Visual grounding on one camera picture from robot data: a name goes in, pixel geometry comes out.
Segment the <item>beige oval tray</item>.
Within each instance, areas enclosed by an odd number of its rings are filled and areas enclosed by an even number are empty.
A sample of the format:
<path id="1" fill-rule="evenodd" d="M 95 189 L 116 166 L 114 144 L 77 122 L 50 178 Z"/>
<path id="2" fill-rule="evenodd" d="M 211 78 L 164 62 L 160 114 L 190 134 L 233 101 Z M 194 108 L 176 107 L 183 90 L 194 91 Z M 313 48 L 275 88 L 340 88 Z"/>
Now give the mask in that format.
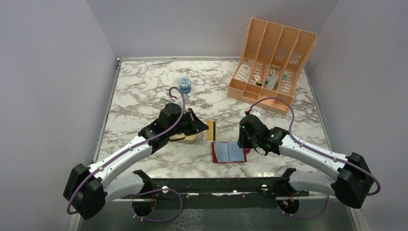
<path id="1" fill-rule="evenodd" d="M 195 143 L 201 137 L 201 133 L 193 135 L 185 135 L 184 133 L 176 134 L 169 137 L 170 142 L 183 142 L 183 143 Z"/>

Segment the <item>gold credit card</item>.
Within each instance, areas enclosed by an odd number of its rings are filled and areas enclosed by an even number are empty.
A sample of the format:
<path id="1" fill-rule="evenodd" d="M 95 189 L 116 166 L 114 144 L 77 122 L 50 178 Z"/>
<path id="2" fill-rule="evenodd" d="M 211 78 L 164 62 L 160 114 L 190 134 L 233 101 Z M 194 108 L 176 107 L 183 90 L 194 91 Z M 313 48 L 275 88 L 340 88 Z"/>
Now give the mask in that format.
<path id="1" fill-rule="evenodd" d="M 216 123 L 213 120 L 208 119 L 206 121 L 208 130 L 206 131 L 206 139 L 208 141 L 216 141 Z"/>

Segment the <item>red leather card holder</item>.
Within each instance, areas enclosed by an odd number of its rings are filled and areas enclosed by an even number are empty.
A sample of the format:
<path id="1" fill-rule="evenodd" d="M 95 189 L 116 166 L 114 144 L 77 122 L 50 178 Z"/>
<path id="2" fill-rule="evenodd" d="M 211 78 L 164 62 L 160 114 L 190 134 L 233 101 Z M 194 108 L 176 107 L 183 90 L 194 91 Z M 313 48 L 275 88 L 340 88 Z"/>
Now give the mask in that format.
<path id="1" fill-rule="evenodd" d="M 211 142 L 213 163 L 245 163 L 250 149 L 240 148 L 236 141 Z"/>

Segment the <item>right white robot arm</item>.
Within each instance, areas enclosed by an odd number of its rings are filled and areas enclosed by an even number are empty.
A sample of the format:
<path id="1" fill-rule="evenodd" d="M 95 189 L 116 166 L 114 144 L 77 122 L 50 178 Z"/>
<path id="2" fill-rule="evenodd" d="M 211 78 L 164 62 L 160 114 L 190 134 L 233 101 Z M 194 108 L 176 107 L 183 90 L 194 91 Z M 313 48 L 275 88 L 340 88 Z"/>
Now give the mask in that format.
<path id="1" fill-rule="evenodd" d="M 278 182 L 278 191 L 285 196 L 296 191 L 314 191 L 335 196 L 344 205 L 361 208 L 374 184 L 363 156 L 352 153 L 331 153 L 291 136 L 279 127 L 268 129 L 255 115 L 246 115 L 239 122 L 238 146 L 262 149 L 294 158 L 317 170 L 318 173 L 288 170 Z"/>

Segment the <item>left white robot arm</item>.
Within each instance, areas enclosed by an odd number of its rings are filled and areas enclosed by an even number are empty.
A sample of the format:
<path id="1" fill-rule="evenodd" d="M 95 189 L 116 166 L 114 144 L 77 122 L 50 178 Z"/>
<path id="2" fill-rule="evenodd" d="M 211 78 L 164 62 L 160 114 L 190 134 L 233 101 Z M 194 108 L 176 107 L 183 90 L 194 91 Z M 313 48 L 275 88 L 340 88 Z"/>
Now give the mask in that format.
<path id="1" fill-rule="evenodd" d="M 142 128 L 137 135 L 109 157 L 89 166 L 77 164 L 68 177 L 63 196 L 68 201 L 67 213 L 90 219 L 104 207 L 109 198 L 119 196 L 108 192 L 112 182 L 134 163 L 154 154 L 175 135 L 195 135 L 208 130 L 192 109 L 168 103 L 156 120 Z"/>

